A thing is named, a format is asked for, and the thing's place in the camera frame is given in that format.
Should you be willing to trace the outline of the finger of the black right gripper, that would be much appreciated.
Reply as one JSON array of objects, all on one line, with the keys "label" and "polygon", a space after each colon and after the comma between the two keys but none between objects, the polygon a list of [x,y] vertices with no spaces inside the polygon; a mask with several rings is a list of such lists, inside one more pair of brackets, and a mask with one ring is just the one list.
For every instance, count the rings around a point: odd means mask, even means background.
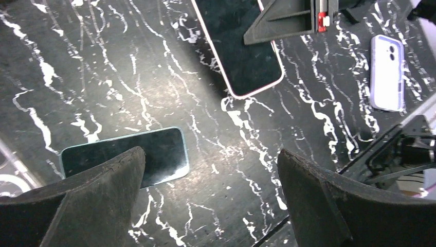
[{"label": "finger of the black right gripper", "polygon": [[315,31],[315,2],[269,1],[244,33],[245,45],[254,45]]}]

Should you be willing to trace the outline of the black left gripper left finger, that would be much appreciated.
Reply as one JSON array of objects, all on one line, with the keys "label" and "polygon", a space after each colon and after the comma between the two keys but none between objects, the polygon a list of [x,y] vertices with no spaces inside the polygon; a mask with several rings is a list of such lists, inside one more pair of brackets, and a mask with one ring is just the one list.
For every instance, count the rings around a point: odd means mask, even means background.
[{"label": "black left gripper left finger", "polygon": [[142,148],[1,198],[1,246],[124,246],[146,166]]}]

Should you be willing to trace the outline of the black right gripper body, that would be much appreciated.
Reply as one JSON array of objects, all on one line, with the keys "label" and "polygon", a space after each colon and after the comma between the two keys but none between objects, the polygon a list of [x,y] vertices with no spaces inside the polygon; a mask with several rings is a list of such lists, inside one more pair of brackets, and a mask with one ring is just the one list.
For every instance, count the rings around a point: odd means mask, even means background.
[{"label": "black right gripper body", "polygon": [[339,14],[345,16],[351,24],[360,23],[376,3],[386,1],[312,1],[314,33],[326,32]]}]

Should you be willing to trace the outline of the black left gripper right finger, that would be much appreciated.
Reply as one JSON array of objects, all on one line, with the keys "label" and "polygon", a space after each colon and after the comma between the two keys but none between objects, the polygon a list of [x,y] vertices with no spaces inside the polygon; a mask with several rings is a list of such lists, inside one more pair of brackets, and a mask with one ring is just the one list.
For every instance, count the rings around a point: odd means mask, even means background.
[{"label": "black left gripper right finger", "polygon": [[435,246],[435,201],[365,185],[285,149],[277,166],[298,246]]}]

